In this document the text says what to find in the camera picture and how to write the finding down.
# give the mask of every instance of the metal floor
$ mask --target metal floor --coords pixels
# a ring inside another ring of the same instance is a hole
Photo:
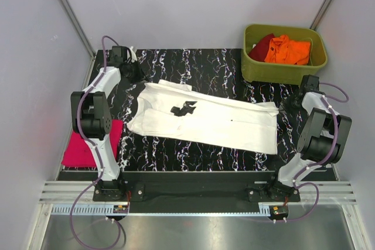
[[[289,217],[295,218],[305,214],[310,206],[290,206],[289,209]],[[107,247],[115,241],[117,227],[106,221],[90,227],[97,219],[98,216],[75,216],[76,232],[92,247]],[[310,217],[299,222],[274,225],[268,221],[255,217],[129,216],[121,220],[126,241],[122,234],[113,249],[354,249],[339,206],[317,206]],[[42,246],[42,250],[50,249],[85,249],[74,240],[68,216],[51,216]]]

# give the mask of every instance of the cable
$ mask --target cable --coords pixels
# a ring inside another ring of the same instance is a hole
[[[121,229],[122,229],[122,226],[121,224],[116,221],[116,220],[112,220],[112,222],[115,222],[117,227],[118,227],[118,235],[117,235],[117,239],[115,240],[115,242],[111,245],[111,246],[108,246],[108,247],[105,247],[105,248],[94,248],[94,247],[91,247],[91,246],[88,246],[87,244],[85,244],[83,241],[81,241],[77,235],[77,233],[75,232],[74,230],[74,226],[73,226],[73,210],[74,210],[74,207],[76,206],[77,202],[79,201],[79,199],[81,198],[81,196],[87,192],[91,187],[95,186],[100,180],[101,178],[103,177],[103,174],[104,174],[104,167],[103,167],[103,160],[100,156],[100,152],[99,152],[99,149],[97,147],[97,145],[95,144],[95,142],[93,142],[92,140],[90,140],[88,137],[85,136],[85,134],[83,133],[83,130],[82,130],[82,126],[81,126],[81,109],[82,109],[82,105],[83,105],[83,102],[84,100],[86,99],[86,97],[88,96],[88,94],[96,87],[96,85],[100,82],[100,80],[102,79],[102,77],[104,76],[105,72],[107,71],[107,54],[106,54],[106,49],[105,49],[105,45],[104,45],[104,39],[105,38],[108,38],[110,40],[112,40],[117,46],[118,46],[118,43],[111,37],[105,35],[101,38],[101,44],[103,46],[103,56],[104,56],[104,70],[103,72],[100,74],[100,76],[98,77],[98,79],[96,79],[96,81],[93,83],[93,85],[86,90],[86,92],[83,94],[83,96],[81,97],[81,100],[78,104],[78,109],[77,109],[77,127],[78,127],[78,131],[80,132],[80,135],[81,137],[89,142],[94,148],[95,148],[95,153],[97,154],[98,156],[98,160],[99,160],[99,164],[100,164],[100,167],[98,167],[98,171],[100,171],[100,174],[98,176],[98,178],[93,181],[88,187],[86,187],[78,196],[77,198],[75,199],[75,201],[73,202],[73,205],[71,206],[71,209],[70,209],[70,212],[69,212],[69,223],[70,223],[70,229],[71,229],[71,232],[73,233],[73,236],[74,238],[76,239],[76,241],[83,247],[86,247],[87,249],[91,249],[91,250],[110,250],[112,249],[113,247],[116,246],[116,244],[118,243],[118,241],[120,240],[120,236],[121,236]]]
[[[337,101],[337,102],[348,102],[348,101],[349,101],[349,95],[348,95],[343,89],[341,89],[339,86],[334,85],[334,84],[332,84],[332,83],[328,83],[328,82],[321,82],[320,84],[322,84],[322,85],[328,85],[328,86],[331,86],[331,87],[333,87],[333,88],[336,88],[336,89],[339,90],[342,94],[344,94],[346,100],[340,100],[340,99],[338,99],[338,98],[336,98],[336,97],[334,97],[334,96],[330,96],[330,95],[326,95],[327,98],[333,99],[333,100],[335,100],[335,101]]]

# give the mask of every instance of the green plastic bin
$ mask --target green plastic bin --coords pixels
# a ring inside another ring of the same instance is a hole
[[[276,37],[288,35],[292,40],[310,41],[312,48],[309,63],[305,66],[265,63],[251,59],[248,54],[264,36],[273,33]],[[250,25],[244,32],[244,46],[241,52],[241,71],[245,80],[265,81],[300,85],[306,74],[315,74],[327,63],[327,53],[321,36],[312,29],[289,26]]]

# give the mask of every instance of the black mounting bracket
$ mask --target black mounting bracket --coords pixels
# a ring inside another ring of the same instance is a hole
[[[73,131],[79,133],[77,125],[78,104],[84,92],[73,92],[70,96]],[[83,101],[80,123],[86,137],[103,140],[112,127],[112,117],[105,92],[89,93]]]

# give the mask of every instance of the white enclosure wall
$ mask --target white enclosure wall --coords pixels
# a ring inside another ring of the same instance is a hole
[[[0,31],[0,248],[24,249],[90,58],[58,0],[2,0]]]
[[[374,0],[334,0],[318,32],[329,55],[327,67],[320,73],[321,81],[340,85],[350,95],[347,104],[334,104],[353,119],[344,155],[338,163],[339,172],[353,185],[367,232],[375,245]]]
[[[310,27],[323,0],[69,0],[94,48],[241,48],[251,23]]]

